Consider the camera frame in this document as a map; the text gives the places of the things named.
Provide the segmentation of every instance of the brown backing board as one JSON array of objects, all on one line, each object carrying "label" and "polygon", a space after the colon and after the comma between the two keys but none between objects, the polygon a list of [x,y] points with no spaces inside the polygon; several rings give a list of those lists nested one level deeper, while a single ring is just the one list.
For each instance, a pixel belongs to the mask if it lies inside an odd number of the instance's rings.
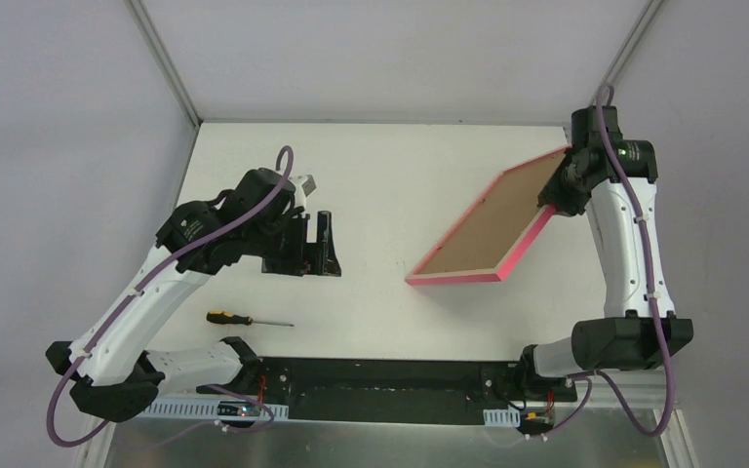
[{"label": "brown backing board", "polygon": [[415,275],[494,269],[539,212],[538,193],[564,158],[547,154],[505,171]]}]

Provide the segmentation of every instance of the white robotic arm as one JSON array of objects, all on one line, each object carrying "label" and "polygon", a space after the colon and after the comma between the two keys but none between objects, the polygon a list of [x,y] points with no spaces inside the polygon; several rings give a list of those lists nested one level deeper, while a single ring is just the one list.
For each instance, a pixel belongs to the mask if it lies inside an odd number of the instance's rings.
[{"label": "white robotic arm", "polygon": [[[572,147],[538,195],[538,203],[554,205],[560,215],[587,211],[607,285],[604,318],[579,322],[567,338],[524,349],[512,380],[517,395],[528,400],[544,400],[567,375],[658,367],[663,353],[648,291],[652,291],[659,311],[664,332],[661,342],[666,341],[670,355],[693,336],[690,320],[676,318],[662,273],[656,242],[658,174],[653,147],[648,141],[622,138],[615,107],[604,107],[601,119],[603,122],[596,123],[595,106],[572,114]],[[604,138],[614,146],[607,150],[613,153],[618,169],[605,151],[600,128],[606,130]],[[622,183],[628,180],[635,201]],[[637,206],[642,207],[641,218]]]},{"label": "white robotic arm", "polygon": [[[272,189],[277,195],[253,217],[223,230],[258,207]],[[317,242],[306,242],[309,216],[302,212],[305,197],[314,189],[310,175],[283,181],[277,173],[260,169],[246,173],[236,189],[223,191],[215,200],[177,207],[157,232],[156,245],[128,289],[99,321],[78,339],[48,348],[54,369],[62,375],[71,372],[76,381],[70,391],[76,406],[121,422],[159,395],[208,384],[252,383],[258,358],[239,337],[178,352],[144,348],[194,291],[243,255],[262,257],[264,273],[340,276],[329,212],[318,213]],[[199,247],[187,247],[193,243]]]},{"label": "white robotic arm", "polygon": [[[646,178],[633,178],[631,184],[647,211],[653,258],[654,281],[660,293],[659,311],[663,318],[674,315],[673,301],[667,293],[661,260],[656,242],[655,195],[656,185]],[[642,239],[636,213],[621,183],[609,180],[599,183],[587,204],[587,218],[602,266],[607,287],[604,316],[616,318],[650,318],[650,306],[645,298],[648,278],[643,267]],[[564,377],[582,372],[572,353],[570,337],[535,347],[535,373],[543,377]]]}]

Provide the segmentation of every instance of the red wire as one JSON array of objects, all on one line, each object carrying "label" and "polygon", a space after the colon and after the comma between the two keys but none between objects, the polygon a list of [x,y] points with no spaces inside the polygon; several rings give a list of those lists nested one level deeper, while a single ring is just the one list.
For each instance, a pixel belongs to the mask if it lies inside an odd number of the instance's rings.
[{"label": "red wire", "polygon": [[547,411],[550,412],[555,408],[555,396],[553,395],[553,391],[550,390],[549,393],[547,393]]},{"label": "red wire", "polygon": [[262,403],[262,395],[265,392],[265,375],[261,375],[257,381],[259,382],[259,391],[256,393],[256,400]]}]

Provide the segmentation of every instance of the screwdriver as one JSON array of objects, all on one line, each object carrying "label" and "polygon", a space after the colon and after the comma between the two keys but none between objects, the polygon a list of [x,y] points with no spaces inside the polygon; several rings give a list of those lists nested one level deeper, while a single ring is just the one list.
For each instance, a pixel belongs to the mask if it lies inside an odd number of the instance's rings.
[{"label": "screwdriver", "polygon": [[217,325],[273,325],[274,327],[293,327],[295,324],[288,322],[273,322],[264,320],[254,320],[252,317],[243,317],[242,315],[232,314],[224,310],[212,310],[205,316],[205,320]]}]

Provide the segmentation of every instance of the screwdriver shaft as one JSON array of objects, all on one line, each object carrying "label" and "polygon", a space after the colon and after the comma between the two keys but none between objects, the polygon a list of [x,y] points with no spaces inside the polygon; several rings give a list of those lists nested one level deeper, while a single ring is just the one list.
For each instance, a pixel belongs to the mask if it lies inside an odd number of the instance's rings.
[{"label": "screwdriver shaft", "polygon": [[295,325],[288,322],[274,322],[273,320],[254,320],[253,323],[258,325],[273,325],[274,327],[293,327]]}]

